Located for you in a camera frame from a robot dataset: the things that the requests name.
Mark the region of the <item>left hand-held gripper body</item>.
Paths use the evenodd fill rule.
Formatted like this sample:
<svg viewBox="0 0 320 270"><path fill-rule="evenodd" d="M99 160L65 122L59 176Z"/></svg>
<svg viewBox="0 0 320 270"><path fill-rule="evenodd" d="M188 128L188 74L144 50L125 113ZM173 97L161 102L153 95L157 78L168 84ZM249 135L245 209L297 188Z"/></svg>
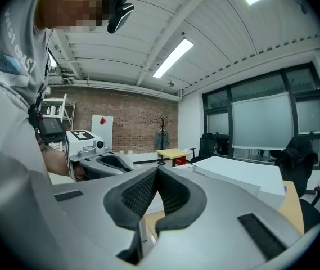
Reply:
<svg viewBox="0 0 320 270"><path fill-rule="evenodd" d="M64 142L64 153L67 164L79 162L86 158L107 153L110 147L104 139L88 130L67 130Z"/></svg>

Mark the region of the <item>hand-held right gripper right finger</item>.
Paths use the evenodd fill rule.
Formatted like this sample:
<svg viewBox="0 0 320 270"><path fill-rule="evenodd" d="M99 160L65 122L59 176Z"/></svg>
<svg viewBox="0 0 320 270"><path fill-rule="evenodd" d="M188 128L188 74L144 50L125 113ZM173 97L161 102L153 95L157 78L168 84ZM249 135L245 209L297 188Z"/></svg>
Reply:
<svg viewBox="0 0 320 270"><path fill-rule="evenodd" d="M188 170L175 174L200 186L207 202L185 229L161 231L143 269L272 269L266 250L284 252L300 233L277 210L231 183Z"/></svg>

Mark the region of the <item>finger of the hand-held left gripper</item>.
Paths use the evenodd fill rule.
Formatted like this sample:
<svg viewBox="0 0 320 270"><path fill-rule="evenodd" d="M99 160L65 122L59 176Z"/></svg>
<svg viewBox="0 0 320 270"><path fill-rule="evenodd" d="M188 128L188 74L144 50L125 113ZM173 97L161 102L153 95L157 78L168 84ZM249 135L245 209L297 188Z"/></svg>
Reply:
<svg viewBox="0 0 320 270"><path fill-rule="evenodd" d="M109 155L100 155L96 162L112 167L121 171L133 171L134 164L131 160L128 160L127 157L122 157L115 154Z"/></svg>
<svg viewBox="0 0 320 270"><path fill-rule="evenodd" d="M123 170L119 170L95 160L84 159L80 161L81 167L85 171L85 176L88 179L101 179L123 174Z"/></svg>

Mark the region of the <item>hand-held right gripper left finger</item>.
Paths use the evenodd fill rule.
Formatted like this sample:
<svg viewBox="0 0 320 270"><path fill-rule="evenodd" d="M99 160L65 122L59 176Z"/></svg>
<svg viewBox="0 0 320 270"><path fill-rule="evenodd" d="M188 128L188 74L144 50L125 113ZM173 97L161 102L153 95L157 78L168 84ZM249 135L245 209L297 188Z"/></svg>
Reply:
<svg viewBox="0 0 320 270"><path fill-rule="evenodd" d="M158 249L142 252L139 223L157 191L156 167L48 190L55 249L49 269L158 269Z"/></svg>

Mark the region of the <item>person's left hand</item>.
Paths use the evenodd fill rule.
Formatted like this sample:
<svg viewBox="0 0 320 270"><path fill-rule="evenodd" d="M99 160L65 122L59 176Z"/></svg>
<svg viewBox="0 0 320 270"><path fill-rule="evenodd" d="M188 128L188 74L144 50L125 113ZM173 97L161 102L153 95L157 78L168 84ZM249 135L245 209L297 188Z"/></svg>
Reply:
<svg viewBox="0 0 320 270"><path fill-rule="evenodd" d="M80 164L74 166L74 176L77 181L86 181L86 172Z"/></svg>

